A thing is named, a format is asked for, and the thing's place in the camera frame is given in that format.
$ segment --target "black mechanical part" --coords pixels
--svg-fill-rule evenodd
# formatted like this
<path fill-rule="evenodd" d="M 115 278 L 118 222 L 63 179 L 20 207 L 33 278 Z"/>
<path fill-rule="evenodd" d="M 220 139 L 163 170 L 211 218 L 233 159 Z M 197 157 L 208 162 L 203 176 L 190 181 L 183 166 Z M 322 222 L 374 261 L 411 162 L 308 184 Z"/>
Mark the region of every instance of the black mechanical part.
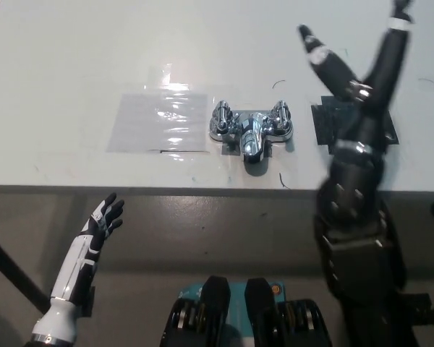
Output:
<path fill-rule="evenodd" d="M 247 316 L 251 322 L 255 347 L 283 345 L 283 327 L 273 291 L 265 278 L 247 280 L 244 290 Z"/>
<path fill-rule="evenodd" d="M 350 82 L 357 80 L 354 72 L 337 54 L 318 40 L 309 27 L 300 25 L 299 33 L 310 57 L 310 66 L 318 78 L 338 100 L 352 101 L 349 90 Z"/>
<path fill-rule="evenodd" d="M 255 347 L 331 347 L 325 322 L 314 301 L 276 304 L 265 278 L 249 279 L 244 297 Z"/>
<path fill-rule="evenodd" d="M 161 347 L 218 347 L 230 305 L 226 278 L 211 276 L 199 301 L 177 299 L 164 329 Z"/>
<path fill-rule="evenodd" d="M 412 325 L 425 319 L 425 314 L 415 314 L 412 300 L 400 294 L 406 269 L 394 225 L 378 194 L 388 147 L 386 114 L 409 41 L 408 4 L 394 1 L 379 53 L 363 80 L 324 45 L 309 51 L 308 44 L 318 39 L 305 26 L 299 27 L 317 76 L 339 100 L 349 95 L 356 109 L 338 132 L 314 219 L 323 272 L 341 303 L 354 347 L 418 346 Z M 427 310 L 427 302 L 418 304 Z"/>
<path fill-rule="evenodd" d="M 407 280 L 386 206 L 366 226 L 344 230 L 315 218 L 315 238 L 330 292 L 341 302 L 352 346 L 418 346 L 412 326 L 424 319 L 400 294 Z"/>
<path fill-rule="evenodd" d="M 277 306 L 284 326 L 284 346 L 332 346 L 323 316 L 313 300 L 285 301 Z"/>

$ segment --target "white robotic hand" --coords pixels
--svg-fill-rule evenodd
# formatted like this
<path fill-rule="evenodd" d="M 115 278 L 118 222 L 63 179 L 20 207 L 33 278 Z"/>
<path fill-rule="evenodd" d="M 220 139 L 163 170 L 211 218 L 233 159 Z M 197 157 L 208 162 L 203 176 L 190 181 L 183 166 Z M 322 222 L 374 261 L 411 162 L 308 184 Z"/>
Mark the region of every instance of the white robotic hand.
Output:
<path fill-rule="evenodd" d="M 51 307 L 33 329 L 32 341 L 53 346 L 73 346 L 76 321 L 93 300 L 92 281 L 104 241 L 122 224 L 124 200 L 109 195 L 93 211 L 67 252 L 53 291 Z"/>

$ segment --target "robotic hand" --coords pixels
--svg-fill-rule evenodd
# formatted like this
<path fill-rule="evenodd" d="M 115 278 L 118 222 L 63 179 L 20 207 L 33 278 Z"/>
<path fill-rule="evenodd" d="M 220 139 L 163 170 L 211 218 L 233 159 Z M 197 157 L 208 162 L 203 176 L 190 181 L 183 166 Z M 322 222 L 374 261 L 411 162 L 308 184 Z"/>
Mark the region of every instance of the robotic hand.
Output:
<path fill-rule="evenodd" d="M 355 103 L 338 135 L 328 178 L 317 194 L 315 238 L 331 293 L 340 301 L 352 346 L 417 346 L 399 290 L 406 270 L 391 216 L 378 196 L 388 143 L 384 116 L 401 74 L 412 23 L 410 0 L 393 12 L 370 73 L 358 80 L 305 25 L 310 66 L 331 93 Z"/>
<path fill-rule="evenodd" d="M 124 201 L 112 205 L 115 200 L 113 193 L 102 201 L 75 237 L 51 292 L 51 307 L 35 324 L 31 342 L 26 347 L 74 345 L 77 319 L 90 316 L 95 293 L 91 285 L 101 248 L 122 224 L 117 218 L 123 212 Z"/>
<path fill-rule="evenodd" d="M 367 223 L 376 211 L 376 190 L 387 149 L 384 116 L 396 89 L 412 22 L 409 0 L 395 0 L 388 30 L 369 75 L 360 81 L 305 25 L 299 27 L 310 65 L 331 93 L 354 101 L 357 114 L 338 135 L 330 175 L 318 193 L 318 212 L 340 227 Z"/>

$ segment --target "faucet handle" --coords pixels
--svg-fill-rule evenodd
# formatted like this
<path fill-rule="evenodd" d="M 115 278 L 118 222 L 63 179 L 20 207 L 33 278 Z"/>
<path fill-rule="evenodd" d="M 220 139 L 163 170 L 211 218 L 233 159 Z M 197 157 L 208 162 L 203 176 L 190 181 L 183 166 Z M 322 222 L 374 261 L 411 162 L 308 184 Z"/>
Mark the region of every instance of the faucet handle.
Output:
<path fill-rule="evenodd" d="M 273 126 L 277 130 L 286 130 L 289 128 L 289 121 L 291 120 L 291 112 L 289 112 L 286 102 L 280 100 L 273 107 L 270 112 L 270 119 Z"/>
<path fill-rule="evenodd" d="M 212 112 L 212 118 L 218 134 L 226 134 L 229 131 L 229 121 L 233 118 L 233 112 L 225 100 L 217 103 Z"/>

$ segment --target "reflective chrome surface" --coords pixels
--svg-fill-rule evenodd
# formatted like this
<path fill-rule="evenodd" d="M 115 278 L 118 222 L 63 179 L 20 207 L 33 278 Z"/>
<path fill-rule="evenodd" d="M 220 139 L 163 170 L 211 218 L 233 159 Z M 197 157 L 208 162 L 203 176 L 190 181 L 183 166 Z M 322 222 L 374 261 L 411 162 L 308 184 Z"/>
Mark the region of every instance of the reflective chrome surface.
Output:
<path fill-rule="evenodd" d="M 239 141 L 244 161 L 259 162 L 263 158 L 267 116 L 260 112 L 251 113 L 241 123 L 241 140 Z"/>
<path fill-rule="evenodd" d="M 222 100 L 209 124 L 209 135 L 227 144 L 239 143 L 244 160 L 257 163 L 263 158 L 265 141 L 285 142 L 293 133 L 291 113 L 280 100 L 269 111 L 232 111 Z"/>

